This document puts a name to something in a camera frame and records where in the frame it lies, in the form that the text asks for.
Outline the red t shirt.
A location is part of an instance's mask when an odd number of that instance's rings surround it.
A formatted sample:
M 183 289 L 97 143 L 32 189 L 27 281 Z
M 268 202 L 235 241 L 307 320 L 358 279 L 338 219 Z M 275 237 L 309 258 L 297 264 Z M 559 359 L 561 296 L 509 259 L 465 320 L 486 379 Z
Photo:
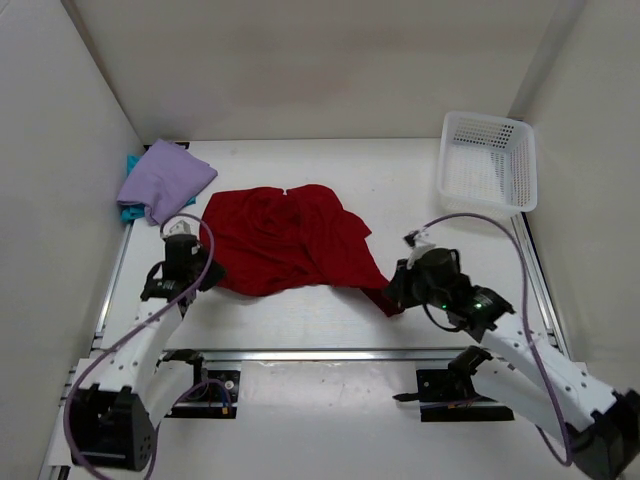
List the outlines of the red t shirt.
M 252 297 L 352 288 L 388 317 L 403 311 L 384 294 L 389 282 L 369 250 L 370 228 L 326 186 L 217 192 L 202 219 L 200 238 L 226 271 L 222 288 Z

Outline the teal t shirt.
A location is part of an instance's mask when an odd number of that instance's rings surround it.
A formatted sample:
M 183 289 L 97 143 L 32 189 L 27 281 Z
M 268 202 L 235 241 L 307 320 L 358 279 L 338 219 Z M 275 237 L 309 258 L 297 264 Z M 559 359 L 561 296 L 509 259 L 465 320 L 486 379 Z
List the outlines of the teal t shirt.
M 128 177 L 117 198 L 123 222 L 145 217 L 152 225 L 163 223 L 193 203 L 209 177 L 200 162 L 151 151 L 129 156 L 127 167 Z

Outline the lavender t shirt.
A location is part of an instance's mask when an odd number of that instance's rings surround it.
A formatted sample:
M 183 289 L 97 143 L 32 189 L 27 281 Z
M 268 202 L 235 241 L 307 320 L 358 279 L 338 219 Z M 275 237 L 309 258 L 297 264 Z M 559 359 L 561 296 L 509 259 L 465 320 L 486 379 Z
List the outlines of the lavender t shirt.
M 176 143 L 156 140 L 140 157 L 121 187 L 121 207 L 142 206 L 150 225 L 178 213 L 218 176 L 216 169 Z

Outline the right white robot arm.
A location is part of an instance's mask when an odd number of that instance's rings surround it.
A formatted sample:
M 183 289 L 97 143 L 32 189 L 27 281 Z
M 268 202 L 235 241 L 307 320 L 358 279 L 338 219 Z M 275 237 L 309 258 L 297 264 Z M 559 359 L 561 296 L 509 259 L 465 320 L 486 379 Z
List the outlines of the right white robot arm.
M 458 251 L 415 249 L 397 262 L 385 292 L 402 307 L 444 312 L 448 330 L 474 341 L 439 379 L 397 401 L 438 408 L 494 400 L 563 443 L 572 464 L 591 479 L 616 479 L 638 458 L 638 393 L 620 393 L 591 376 L 498 293 L 472 284 Z

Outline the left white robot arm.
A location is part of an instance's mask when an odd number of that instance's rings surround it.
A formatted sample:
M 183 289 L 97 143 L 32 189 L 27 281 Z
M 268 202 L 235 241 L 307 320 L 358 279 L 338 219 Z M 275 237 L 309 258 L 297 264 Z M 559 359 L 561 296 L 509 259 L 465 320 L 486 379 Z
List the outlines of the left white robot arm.
M 166 237 L 164 251 L 147 274 L 132 327 L 81 372 L 64 407 L 71 459 L 99 479 L 109 469 L 151 473 L 162 419 L 211 384 L 201 353 L 167 343 L 197 293 L 224 270 L 192 234 Z

